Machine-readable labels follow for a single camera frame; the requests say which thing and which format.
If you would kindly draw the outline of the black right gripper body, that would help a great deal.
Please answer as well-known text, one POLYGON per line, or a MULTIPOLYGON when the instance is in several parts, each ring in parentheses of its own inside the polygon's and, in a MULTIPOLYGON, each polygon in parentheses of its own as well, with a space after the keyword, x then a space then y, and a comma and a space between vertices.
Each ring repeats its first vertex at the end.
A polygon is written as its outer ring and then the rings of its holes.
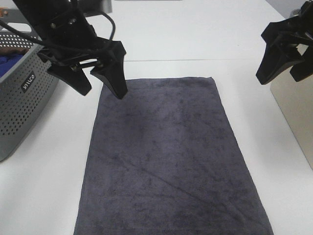
POLYGON ((307 0, 297 12, 282 21, 279 29, 279 47, 286 49, 299 45, 313 48, 313 1, 307 0))

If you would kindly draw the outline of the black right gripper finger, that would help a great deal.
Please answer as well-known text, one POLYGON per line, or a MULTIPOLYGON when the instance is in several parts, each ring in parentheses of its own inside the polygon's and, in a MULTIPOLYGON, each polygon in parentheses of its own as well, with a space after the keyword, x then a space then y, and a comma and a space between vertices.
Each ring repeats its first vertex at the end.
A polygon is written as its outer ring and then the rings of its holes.
POLYGON ((290 71, 296 82, 302 81, 313 74, 313 47, 308 47, 302 57, 304 62, 294 65, 290 71))
POLYGON ((298 43, 284 37, 294 33, 295 26, 288 22, 269 23, 261 34, 266 42, 265 53, 256 77, 262 85, 271 82, 286 69, 303 62, 296 48, 298 43))

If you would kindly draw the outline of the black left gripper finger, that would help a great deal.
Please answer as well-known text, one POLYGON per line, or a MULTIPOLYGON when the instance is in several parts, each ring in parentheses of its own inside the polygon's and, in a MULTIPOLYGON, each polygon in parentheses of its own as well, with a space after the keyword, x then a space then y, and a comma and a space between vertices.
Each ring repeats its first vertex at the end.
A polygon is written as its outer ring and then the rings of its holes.
POLYGON ((128 91, 124 75, 125 55, 122 42, 112 41, 109 48, 99 57, 101 66, 95 66, 90 71, 91 75, 102 81, 118 99, 122 99, 128 91))
POLYGON ((52 64, 47 73, 62 80, 81 95, 86 95, 92 88, 91 83, 82 70, 72 70, 67 66, 52 64))

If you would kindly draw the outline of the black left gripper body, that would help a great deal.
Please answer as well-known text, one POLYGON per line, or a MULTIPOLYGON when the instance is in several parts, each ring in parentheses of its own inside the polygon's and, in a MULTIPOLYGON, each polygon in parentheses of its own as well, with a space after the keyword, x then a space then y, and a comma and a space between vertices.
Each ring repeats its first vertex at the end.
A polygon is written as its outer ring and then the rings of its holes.
POLYGON ((102 15, 115 25, 103 0, 16 0, 14 4, 41 38, 46 47, 44 58, 72 68, 95 59, 94 66, 101 66, 99 57, 109 48, 112 37, 98 37, 86 18, 102 15))

